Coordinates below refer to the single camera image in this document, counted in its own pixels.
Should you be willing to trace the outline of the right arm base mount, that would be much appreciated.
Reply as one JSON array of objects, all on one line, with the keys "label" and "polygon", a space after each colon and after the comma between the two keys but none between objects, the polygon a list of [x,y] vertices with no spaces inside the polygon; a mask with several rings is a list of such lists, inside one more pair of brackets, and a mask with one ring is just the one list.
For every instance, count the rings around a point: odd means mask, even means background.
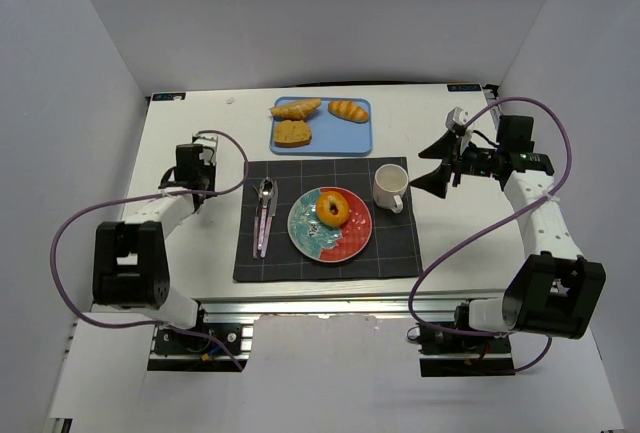
[{"label": "right arm base mount", "polygon": [[416,324],[407,340],[418,346],[423,378],[498,377],[514,375],[508,338],[472,337]]}]

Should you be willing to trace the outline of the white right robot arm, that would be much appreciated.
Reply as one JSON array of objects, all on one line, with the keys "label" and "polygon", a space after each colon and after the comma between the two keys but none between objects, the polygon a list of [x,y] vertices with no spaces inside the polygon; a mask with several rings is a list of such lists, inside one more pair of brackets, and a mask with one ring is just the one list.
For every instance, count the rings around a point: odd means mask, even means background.
[{"label": "white right robot arm", "polygon": [[534,121],[526,116],[500,119],[496,144],[480,148],[472,141],[470,114],[451,110],[447,131],[420,152],[439,167],[411,186],[439,198],[465,175],[493,178],[517,214],[525,261],[500,298],[476,299],[459,308],[462,317],[448,333],[488,337],[511,332],[581,338],[604,287],[601,264],[588,261],[575,244],[552,190],[554,168],[534,150]]}]

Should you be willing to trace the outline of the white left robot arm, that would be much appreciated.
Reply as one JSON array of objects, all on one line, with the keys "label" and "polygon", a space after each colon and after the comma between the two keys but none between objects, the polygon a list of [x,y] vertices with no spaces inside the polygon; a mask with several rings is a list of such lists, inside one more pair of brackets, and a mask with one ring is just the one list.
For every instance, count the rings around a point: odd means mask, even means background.
[{"label": "white left robot arm", "polygon": [[214,190],[216,135],[176,147],[176,164],[162,177],[160,197],[119,222],[96,230],[92,293],[95,303],[132,310],[163,324],[192,329],[199,303],[170,284],[165,240],[197,213]]}]

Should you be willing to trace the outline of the orange glazed bagel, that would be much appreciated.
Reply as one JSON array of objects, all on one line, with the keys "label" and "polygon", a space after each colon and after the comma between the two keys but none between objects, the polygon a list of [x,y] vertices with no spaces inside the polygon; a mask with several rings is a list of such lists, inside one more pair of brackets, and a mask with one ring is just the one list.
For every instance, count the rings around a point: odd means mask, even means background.
[{"label": "orange glazed bagel", "polygon": [[350,216],[350,207],[346,198],[337,191],[327,191],[316,202],[316,215],[325,225],[337,228]]}]

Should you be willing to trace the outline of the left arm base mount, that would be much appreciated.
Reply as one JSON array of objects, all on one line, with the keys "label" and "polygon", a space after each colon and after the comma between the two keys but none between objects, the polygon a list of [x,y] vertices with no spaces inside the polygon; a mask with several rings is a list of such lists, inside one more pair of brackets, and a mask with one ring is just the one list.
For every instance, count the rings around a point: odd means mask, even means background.
[{"label": "left arm base mount", "polygon": [[[205,324],[244,367],[248,361],[253,327],[242,323]],[[151,372],[239,373],[235,363],[214,341],[179,334],[173,330],[155,333],[147,370]]]}]

